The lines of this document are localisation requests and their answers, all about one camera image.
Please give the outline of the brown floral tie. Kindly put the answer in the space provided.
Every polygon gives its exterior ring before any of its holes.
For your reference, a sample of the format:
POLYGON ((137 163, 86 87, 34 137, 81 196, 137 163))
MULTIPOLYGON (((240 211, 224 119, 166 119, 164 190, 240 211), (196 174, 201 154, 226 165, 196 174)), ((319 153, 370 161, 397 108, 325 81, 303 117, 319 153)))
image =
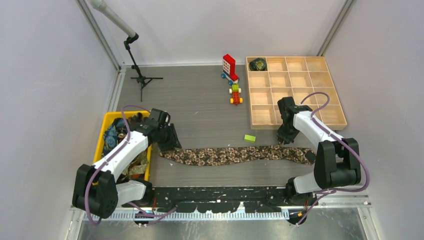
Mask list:
POLYGON ((310 148, 282 145, 192 148, 160 151, 159 156, 188 166, 225 166, 257 160, 289 160, 311 166, 316 154, 310 148))

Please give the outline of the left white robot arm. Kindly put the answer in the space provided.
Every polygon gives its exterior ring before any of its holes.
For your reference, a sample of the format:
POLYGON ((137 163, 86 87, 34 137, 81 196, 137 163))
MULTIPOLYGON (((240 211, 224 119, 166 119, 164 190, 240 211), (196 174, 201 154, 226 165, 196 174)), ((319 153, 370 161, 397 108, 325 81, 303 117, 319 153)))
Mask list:
POLYGON ((138 203, 148 207, 154 199, 152 184, 141 178, 117 183, 124 169, 152 144, 162 151, 180 149, 168 112, 153 108, 145 122, 129 127, 126 137, 106 156, 76 171, 72 206, 88 215, 109 218, 116 207, 138 203))

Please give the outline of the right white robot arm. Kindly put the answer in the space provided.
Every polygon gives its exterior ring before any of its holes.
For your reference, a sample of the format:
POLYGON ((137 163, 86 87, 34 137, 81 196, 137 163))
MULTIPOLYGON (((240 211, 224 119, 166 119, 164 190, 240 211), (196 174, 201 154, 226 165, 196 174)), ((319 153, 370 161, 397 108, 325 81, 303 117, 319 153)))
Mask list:
POLYGON ((282 125, 277 138, 283 144, 293 143, 299 133, 304 134, 316 148, 313 171, 288 180, 285 198, 291 205, 299 205, 315 191, 357 185, 362 180, 362 166, 358 159, 359 143, 344 138, 323 124, 307 105, 297 105, 294 98, 277 101, 282 125))

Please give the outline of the red yellow toy block car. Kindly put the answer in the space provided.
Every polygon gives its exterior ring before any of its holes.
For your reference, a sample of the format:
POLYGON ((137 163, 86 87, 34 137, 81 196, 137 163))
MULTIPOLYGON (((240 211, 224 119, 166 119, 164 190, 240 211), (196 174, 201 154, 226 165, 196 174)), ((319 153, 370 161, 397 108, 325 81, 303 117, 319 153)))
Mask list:
POLYGON ((241 88, 238 84, 232 84, 229 88, 229 94, 231 94, 230 104, 239 105, 243 103, 243 98, 241 97, 241 88))

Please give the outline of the green toy block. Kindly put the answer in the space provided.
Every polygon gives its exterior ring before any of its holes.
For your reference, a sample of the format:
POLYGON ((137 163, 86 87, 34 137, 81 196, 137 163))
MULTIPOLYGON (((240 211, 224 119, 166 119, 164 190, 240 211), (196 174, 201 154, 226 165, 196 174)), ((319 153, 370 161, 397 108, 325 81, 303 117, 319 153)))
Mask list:
POLYGON ((256 142, 256 136, 245 134, 244 135, 244 141, 249 142, 249 143, 255 143, 256 142))

